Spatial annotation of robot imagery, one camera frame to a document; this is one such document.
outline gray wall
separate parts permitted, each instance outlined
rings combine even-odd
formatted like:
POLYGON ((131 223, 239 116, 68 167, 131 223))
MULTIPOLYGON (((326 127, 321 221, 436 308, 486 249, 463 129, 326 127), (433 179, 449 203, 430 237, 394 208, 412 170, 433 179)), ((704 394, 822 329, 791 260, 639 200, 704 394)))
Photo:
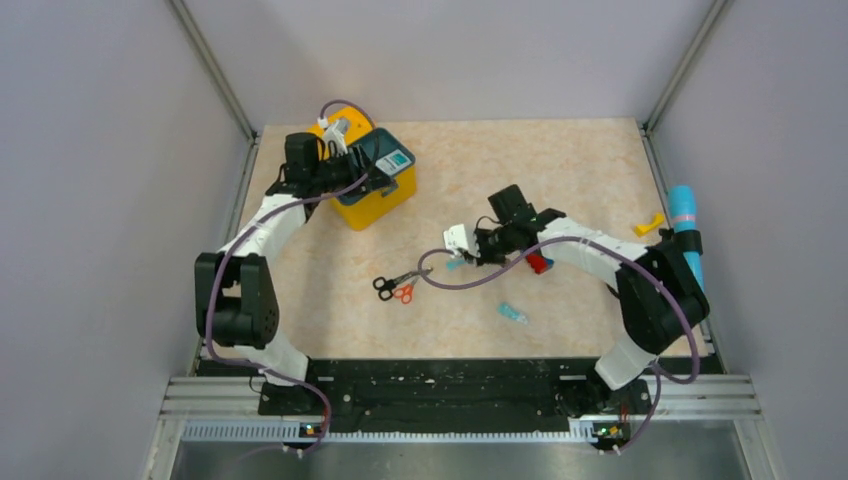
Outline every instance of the gray wall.
POLYGON ((138 478, 244 142, 164 1, 3 2, 0 70, 0 476, 138 478))
POLYGON ((698 197, 719 350, 791 478, 845 464, 846 24, 844 0, 735 2, 658 136, 698 197))
POLYGON ((710 0, 189 0, 255 125, 648 116, 710 0))

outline cyan tube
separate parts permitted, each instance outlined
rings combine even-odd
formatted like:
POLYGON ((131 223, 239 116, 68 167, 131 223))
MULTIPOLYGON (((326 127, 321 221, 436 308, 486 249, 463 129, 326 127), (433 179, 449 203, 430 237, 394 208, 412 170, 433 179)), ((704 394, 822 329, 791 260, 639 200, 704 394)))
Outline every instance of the cyan tube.
MULTIPOLYGON (((695 227, 695 215, 698 206, 695 203, 695 194, 688 185, 678 185, 668 192, 668 210, 671 214, 671 227, 675 232, 686 230, 697 230, 695 227)), ((701 255, 698 252, 683 252, 683 257, 689 263, 689 268, 695 274, 695 280, 704 290, 704 273, 701 270, 701 255)))

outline scissor handle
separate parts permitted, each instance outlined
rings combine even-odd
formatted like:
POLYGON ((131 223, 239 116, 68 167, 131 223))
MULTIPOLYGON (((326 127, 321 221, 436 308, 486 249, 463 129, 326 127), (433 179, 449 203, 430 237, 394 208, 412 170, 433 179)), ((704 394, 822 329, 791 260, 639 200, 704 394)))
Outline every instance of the scissor handle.
POLYGON ((405 285, 403 288, 395 290, 395 298, 400 299, 400 303, 406 305, 412 301, 412 285, 405 285))

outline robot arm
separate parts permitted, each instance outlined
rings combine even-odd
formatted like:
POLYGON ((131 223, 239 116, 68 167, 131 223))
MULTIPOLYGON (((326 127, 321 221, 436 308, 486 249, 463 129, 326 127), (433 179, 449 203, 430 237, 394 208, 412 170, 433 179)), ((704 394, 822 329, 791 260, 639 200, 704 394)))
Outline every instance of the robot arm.
MULTIPOLYGON (((674 237, 646 246, 587 228, 557 210, 547 209, 537 214, 516 185, 490 196, 489 203, 498 218, 497 228, 478 227, 467 235, 465 227, 458 225, 445 232, 447 248, 467 261, 503 265, 507 255, 539 242, 578 237, 602 245, 648 270, 672 293, 690 326, 694 327, 709 314, 707 299, 674 237)), ((626 333, 587 375, 588 390, 596 397, 590 403, 603 403, 611 392, 627 386, 683 335, 679 319, 656 288, 619 260, 589 247, 586 242, 546 245, 542 255, 568 262, 603 280, 621 303, 626 333)))
MULTIPOLYGON (((337 191, 354 183, 369 173, 368 179, 352 194, 367 193, 391 185, 392 179, 381 170, 372 168, 369 159, 359 147, 348 147, 346 152, 322 160, 323 143, 311 133, 295 133, 286 137, 286 162, 280 174, 265 193, 256 215, 245 225, 236 238, 254 230, 232 252, 227 264, 221 289, 217 295, 212 321, 212 340, 224 347, 234 347, 253 363, 303 380, 308 359, 279 330, 280 311, 271 279, 269 265, 295 230, 303 226, 317 206, 296 205, 261 221, 269 213, 301 199, 314 198, 337 191), (239 292, 232 287, 238 285, 239 292)), ((195 261, 195 310, 197 331, 204 336, 209 298, 212 295, 215 274, 233 240, 217 252, 202 253, 195 261)), ((269 376, 278 385, 286 382, 269 376)))

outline yellow box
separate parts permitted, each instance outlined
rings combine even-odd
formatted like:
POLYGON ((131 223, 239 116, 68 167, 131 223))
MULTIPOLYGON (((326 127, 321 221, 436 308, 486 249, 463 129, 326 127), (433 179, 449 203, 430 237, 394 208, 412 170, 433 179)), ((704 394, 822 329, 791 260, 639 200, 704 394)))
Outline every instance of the yellow box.
MULTIPOLYGON (((371 131, 371 126, 368 124, 368 120, 359 113, 358 110, 352 107, 345 107, 339 110, 333 115, 330 115, 328 120, 332 123, 342 117, 345 117, 348 121, 350 121, 350 127, 348 128, 347 133, 345 133, 345 143, 347 145, 356 142, 371 131)), ((313 125, 312 128, 307 131, 314 133, 319 137, 323 133, 321 127, 317 124, 313 125)), ((372 152, 369 152, 366 148, 365 153, 370 155, 372 152)), ((378 155, 383 158, 390 153, 392 153, 392 151, 384 147, 381 143, 378 155)), ((393 208, 415 194, 417 188, 415 180, 415 162, 413 161, 412 165, 404 168, 395 175, 394 179, 397 183, 397 188, 392 190, 390 193, 385 193, 386 190, 391 188, 387 187, 386 189, 369 193, 352 205, 345 205, 339 201, 338 198, 331 199, 330 204, 333 205, 333 208, 339 213, 339 215, 342 216, 350 228, 356 231, 364 230, 368 227, 368 225, 376 222, 380 217, 389 213, 389 211, 393 208)))

